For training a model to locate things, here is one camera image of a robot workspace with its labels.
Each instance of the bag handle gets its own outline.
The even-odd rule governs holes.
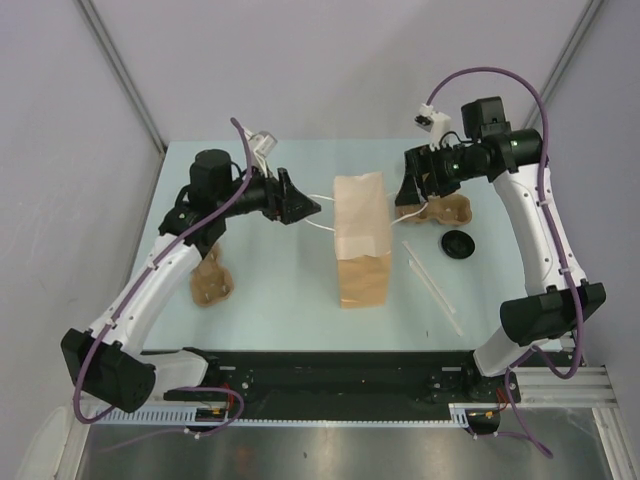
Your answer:
[[[395,193],[387,193],[387,197],[390,197],[391,195],[395,195]],[[314,193],[310,193],[309,195],[307,195],[307,197],[317,198],[319,200],[328,200],[330,202],[335,202],[335,199],[332,198],[332,197],[327,197],[325,195],[316,195]],[[396,218],[395,220],[393,220],[391,222],[391,226],[393,227],[397,223],[400,223],[401,221],[406,220],[407,218],[411,218],[411,217],[415,217],[417,215],[420,215],[425,210],[425,208],[427,208],[427,202],[424,202],[424,205],[422,206],[422,208],[420,210],[418,210],[417,212],[408,213],[406,215],[403,215],[400,218]],[[311,220],[308,220],[306,218],[304,219],[304,221],[307,222],[309,225],[313,225],[314,227],[321,228],[322,230],[328,230],[329,232],[334,232],[334,233],[336,231],[335,228],[327,227],[326,225],[320,225],[319,223],[312,222]]]
[[[310,193],[309,195],[307,195],[307,197],[317,198],[319,200],[328,200],[330,202],[335,202],[335,199],[333,199],[331,197],[326,197],[324,195],[316,195],[314,193]],[[303,220],[305,222],[307,222],[309,225],[313,225],[314,227],[321,228],[322,230],[328,230],[330,232],[336,233],[336,229],[335,228],[327,227],[325,225],[320,225],[319,223],[312,222],[311,220],[308,220],[306,218],[303,219]]]

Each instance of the white wall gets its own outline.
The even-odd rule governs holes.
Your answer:
[[[550,105],[558,209],[607,302],[587,322],[587,357],[606,364],[640,450],[640,3],[609,2]]]
[[[68,402],[60,340],[128,274],[160,160],[70,0],[0,7],[0,478]]]
[[[96,0],[170,140],[235,139],[235,115],[277,138],[413,138],[413,117],[449,73],[510,68],[542,87],[588,0]],[[437,105],[502,95],[493,75],[451,84]]]

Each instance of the black lid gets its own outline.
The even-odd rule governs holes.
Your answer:
[[[470,257],[476,249],[473,238],[461,230],[451,230],[445,233],[440,244],[444,253],[458,260]]]

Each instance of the light blue table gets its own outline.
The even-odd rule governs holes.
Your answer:
[[[281,141],[269,157],[272,170],[285,167],[304,193],[331,196],[336,175],[382,171],[388,192],[403,175],[403,152],[424,140]],[[245,163],[237,142],[172,142],[147,218],[136,268],[142,265],[158,225],[188,183],[196,153],[227,150]],[[339,306],[333,236],[304,222],[284,226],[259,213],[227,221],[220,240],[222,263],[235,282],[231,298],[213,307],[196,306],[188,282],[161,313],[145,348],[209,350],[471,350],[499,326],[500,304],[525,295],[520,253],[502,202],[486,179],[463,184],[473,220],[461,227],[476,242],[475,253],[453,260],[439,240],[450,227],[435,222],[397,225],[393,268],[383,307],[343,310]],[[393,197],[389,208],[393,208]],[[313,220],[332,225],[330,202]],[[457,309],[458,336],[408,264],[407,240]],[[558,350],[559,342],[547,345]]]

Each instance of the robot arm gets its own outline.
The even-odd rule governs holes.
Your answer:
[[[416,205],[429,196],[449,195],[460,188],[461,182],[477,177],[487,177],[502,199],[520,248],[527,297],[502,304],[501,327],[474,352],[480,375],[491,377],[504,373],[532,344],[574,329],[576,310],[538,201],[540,135],[533,129],[511,131],[499,97],[464,105],[462,117],[465,134],[471,138],[468,143],[453,147],[431,143],[405,152],[405,176],[395,203]],[[442,132],[448,128],[448,118],[423,106],[416,122],[432,133]],[[543,174],[546,203],[587,319],[604,302],[604,287],[601,283],[589,284],[575,259],[553,204],[548,167]]]
[[[286,169],[278,169],[278,178],[269,170],[266,155],[275,144],[273,137],[260,132],[251,136],[248,144],[259,160],[248,187],[234,204],[186,236],[165,256],[159,255],[178,236],[219,209],[242,183],[241,178],[232,180],[232,161],[227,152],[198,153],[190,168],[190,183],[182,188],[174,208],[160,225],[160,236],[147,263],[87,331],[71,329],[64,336],[62,351],[74,384],[90,348],[99,342],[82,383],[85,392],[133,412],[152,394],[199,385],[209,365],[197,350],[141,355],[144,341],[168,299],[225,232],[227,218],[260,211],[268,219],[288,225],[320,211],[316,202],[293,186]]]

